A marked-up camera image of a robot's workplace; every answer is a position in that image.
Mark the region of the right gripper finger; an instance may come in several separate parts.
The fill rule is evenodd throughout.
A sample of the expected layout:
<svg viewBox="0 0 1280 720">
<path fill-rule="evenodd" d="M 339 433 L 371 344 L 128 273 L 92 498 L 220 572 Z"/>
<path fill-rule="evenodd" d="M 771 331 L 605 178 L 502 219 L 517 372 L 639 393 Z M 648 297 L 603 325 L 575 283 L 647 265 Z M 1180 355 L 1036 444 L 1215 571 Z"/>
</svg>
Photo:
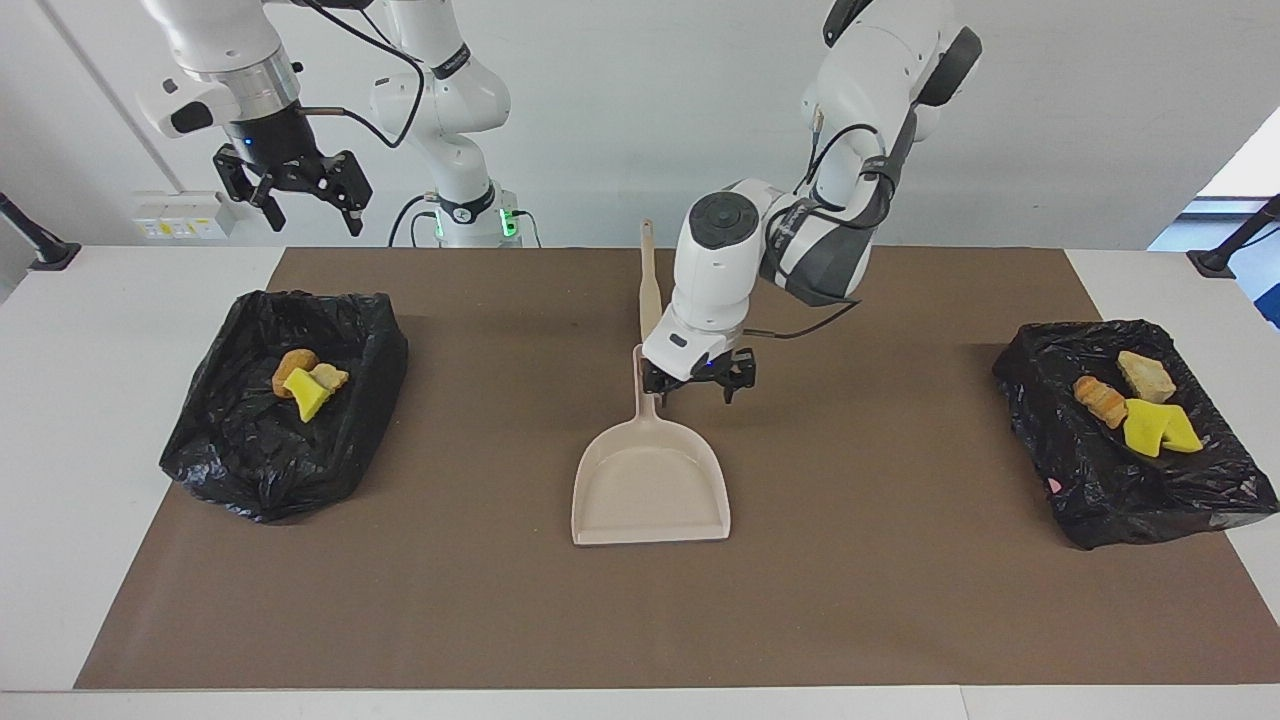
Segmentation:
<svg viewBox="0 0 1280 720">
<path fill-rule="evenodd" d="M 261 211 L 273 232 L 283 231 L 285 215 L 273 197 L 276 177 L 271 172 L 261 176 L 257 183 L 250 181 L 244 165 L 218 165 L 218 174 L 230 201 L 248 204 Z"/>
<path fill-rule="evenodd" d="M 349 236 L 358 237 L 364 229 L 362 214 L 372 199 L 372 187 L 352 152 L 329 159 L 329 202 L 340 211 Z"/>
</svg>

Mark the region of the beige plastic dustpan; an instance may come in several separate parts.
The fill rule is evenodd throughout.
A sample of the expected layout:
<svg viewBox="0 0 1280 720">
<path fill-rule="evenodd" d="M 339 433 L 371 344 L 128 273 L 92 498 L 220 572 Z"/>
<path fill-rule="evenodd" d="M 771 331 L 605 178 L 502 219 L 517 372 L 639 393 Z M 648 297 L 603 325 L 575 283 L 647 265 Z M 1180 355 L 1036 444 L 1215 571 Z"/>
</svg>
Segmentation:
<svg viewBox="0 0 1280 720">
<path fill-rule="evenodd" d="M 577 547 L 717 542 L 731 536 L 721 462 L 695 430 L 662 418 L 631 352 L 634 416 L 600 432 L 573 478 L 570 537 Z"/>
</svg>

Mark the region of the beige brush black bristles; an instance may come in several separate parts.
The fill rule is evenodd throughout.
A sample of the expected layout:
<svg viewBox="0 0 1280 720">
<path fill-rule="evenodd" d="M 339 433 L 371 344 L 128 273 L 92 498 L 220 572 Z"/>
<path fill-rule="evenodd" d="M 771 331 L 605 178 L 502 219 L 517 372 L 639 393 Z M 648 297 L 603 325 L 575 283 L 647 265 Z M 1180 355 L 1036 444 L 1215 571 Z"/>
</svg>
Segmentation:
<svg viewBox="0 0 1280 720">
<path fill-rule="evenodd" d="M 658 327 L 663 315 L 660 287 L 657 274 L 657 243 L 652 219 L 645 218 L 640 228 L 641 278 L 637 291 L 639 338 L 643 343 Z"/>
</svg>

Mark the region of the brown bread roll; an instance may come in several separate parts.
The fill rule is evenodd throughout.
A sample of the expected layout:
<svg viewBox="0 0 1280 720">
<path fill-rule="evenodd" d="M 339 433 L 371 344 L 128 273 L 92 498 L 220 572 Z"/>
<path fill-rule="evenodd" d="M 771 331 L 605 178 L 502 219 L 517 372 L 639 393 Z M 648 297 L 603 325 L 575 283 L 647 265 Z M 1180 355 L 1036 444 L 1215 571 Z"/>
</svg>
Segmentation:
<svg viewBox="0 0 1280 720">
<path fill-rule="evenodd" d="M 292 348 L 285 352 L 271 375 L 271 391 L 278 398 L 292 398 L 285 382 L 293 370 L 311 372 L 319 364 L 317 355 L 310 348 Z"/>
</svg>

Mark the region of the small yellow green sponge wedge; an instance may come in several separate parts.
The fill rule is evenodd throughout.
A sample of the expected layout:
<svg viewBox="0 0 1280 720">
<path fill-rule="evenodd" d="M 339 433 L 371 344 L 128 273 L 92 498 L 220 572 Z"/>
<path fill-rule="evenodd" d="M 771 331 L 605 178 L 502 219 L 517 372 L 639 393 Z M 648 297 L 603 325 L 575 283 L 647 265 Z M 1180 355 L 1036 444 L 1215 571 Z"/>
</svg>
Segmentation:
<svg viewBox="0 0 1280 720">
<path fill-rule="evenodd" d="M 302 423 L 310 423 L 333 395 L 332 389 L 302 368 L 291 370 L 283 382 L 283 388 L 294 400 Z"/>
</svg>

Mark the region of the ridged croissant piece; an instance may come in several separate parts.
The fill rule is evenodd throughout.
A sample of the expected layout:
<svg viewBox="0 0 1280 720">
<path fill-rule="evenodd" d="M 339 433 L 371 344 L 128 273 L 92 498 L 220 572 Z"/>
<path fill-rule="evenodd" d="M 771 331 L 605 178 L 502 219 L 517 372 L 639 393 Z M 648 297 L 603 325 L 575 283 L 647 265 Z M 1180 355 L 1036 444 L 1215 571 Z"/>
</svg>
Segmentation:
<svg viewBox="0 0 1280 720">
<path fill-rule="evenodd" d="M 1126 397 L 1094 375 L 1082 375 L 1073 383 L 1074 398 L 1108 429 L 1117 429 L 1128 416 Z"/>
</svg>

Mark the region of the thick yellow sponge chunk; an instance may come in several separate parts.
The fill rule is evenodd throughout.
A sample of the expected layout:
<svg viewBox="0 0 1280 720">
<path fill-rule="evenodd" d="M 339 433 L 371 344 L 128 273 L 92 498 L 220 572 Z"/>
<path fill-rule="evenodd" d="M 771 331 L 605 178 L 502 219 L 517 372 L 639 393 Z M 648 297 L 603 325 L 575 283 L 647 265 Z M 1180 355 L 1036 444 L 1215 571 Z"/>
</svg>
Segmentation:
<svg viewBox="0 0 1280 720">
<path fill-rule="evenodd" d="M 1170 423 L 1170 407 L 1142 398 L 1126 398 L 1123 423 L 1125 446 L 1144 457 L 1157 457 Z"/>
</svg>

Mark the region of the tan bread chunk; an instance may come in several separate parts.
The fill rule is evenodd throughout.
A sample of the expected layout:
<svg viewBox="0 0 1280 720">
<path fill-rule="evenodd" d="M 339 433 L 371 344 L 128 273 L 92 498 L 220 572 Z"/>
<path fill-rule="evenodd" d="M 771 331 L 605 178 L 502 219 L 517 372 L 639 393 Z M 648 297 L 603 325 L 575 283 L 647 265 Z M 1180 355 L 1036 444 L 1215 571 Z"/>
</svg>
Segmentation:
<svg viewBox="0 0 1280 720">
<path fill-rule="evenodd" d="M 1123 350 L 1116 364 L 1134 395 L 1146 402 L 1166 404 L 1178 391 L 1161 361 Z"/>
</svg>

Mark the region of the black bag lined bin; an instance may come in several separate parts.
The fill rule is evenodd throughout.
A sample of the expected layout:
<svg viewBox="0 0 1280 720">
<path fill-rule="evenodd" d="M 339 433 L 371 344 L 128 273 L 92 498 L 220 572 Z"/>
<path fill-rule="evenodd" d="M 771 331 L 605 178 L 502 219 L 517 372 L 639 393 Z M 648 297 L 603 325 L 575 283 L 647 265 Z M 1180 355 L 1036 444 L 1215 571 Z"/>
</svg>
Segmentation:
<svg viewBox="0 0 1280 720">
<path fill-rule="evenodd" d="M 310 421 L 273 391 L 279 361 L 297 348 L 349 374 Z M 380 447 L 408 359 L 385 293 L 242 295 L 195 370 L 159 465 L 196 498 L 252 521 L 339 503 Z"/>
</svg>

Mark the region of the black bag bin pink tag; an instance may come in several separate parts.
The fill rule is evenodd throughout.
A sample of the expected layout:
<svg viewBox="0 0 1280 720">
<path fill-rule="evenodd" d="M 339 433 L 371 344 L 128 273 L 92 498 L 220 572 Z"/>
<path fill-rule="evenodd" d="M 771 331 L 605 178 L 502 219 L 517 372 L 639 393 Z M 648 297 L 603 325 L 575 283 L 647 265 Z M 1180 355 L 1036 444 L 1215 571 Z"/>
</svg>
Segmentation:
<svg viewBox="0 0 1280 720">
<path fill-rule="evenodd" d="M 1084 375 L 1126 391 L 1117 365 L 1123 351 L 1164 365 L 1175 384 L 1171 401 L 1187 411 L 1201 451 L 1147 457 L 1075 400 L 1074 384 Z M 1271 480 L 1155 323 L 1028 324 L 992 373 L 1053 520 L 1079 548 L 1161 543 L 1280 514 Z"/>
</svg>

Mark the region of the brown table mat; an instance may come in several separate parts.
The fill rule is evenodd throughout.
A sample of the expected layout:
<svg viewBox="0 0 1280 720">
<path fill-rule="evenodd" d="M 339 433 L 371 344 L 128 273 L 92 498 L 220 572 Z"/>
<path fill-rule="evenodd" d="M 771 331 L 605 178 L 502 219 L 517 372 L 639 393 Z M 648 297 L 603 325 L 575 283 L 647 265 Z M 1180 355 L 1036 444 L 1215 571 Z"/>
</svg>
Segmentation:
<svg viewBox="0 0 1280 720">
<path fill-rule="evenodd" d="M 1280 683 L 1222 533 L 1074 548 L 991 368 L 1083 322 L 1064 252 L 881 247 L 851 315 L 667 416 L 727 480 L 713 543 L 576 547 L 586 445 L 632 415 L 637 252 L 291 249 L 271 290 L 388 293 L 410 340 L 347 501 L 256 524 L 175 487 L 81 689 Z"/>
</svg>

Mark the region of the white wall outlet box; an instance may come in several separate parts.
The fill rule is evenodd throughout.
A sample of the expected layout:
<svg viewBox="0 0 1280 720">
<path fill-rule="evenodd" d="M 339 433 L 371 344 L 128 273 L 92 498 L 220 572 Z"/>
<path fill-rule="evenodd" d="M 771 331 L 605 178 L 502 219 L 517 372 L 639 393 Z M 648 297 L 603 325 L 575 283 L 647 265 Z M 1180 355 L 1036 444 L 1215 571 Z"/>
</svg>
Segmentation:
<svg viewBox="0 0 1280 720">
<path fill-rule="evenodd" d="M 131 195 L 132 222 L 147 241 L 223 242 L 230 240 L 238 218 L 220 191 Z"/>
</svg>

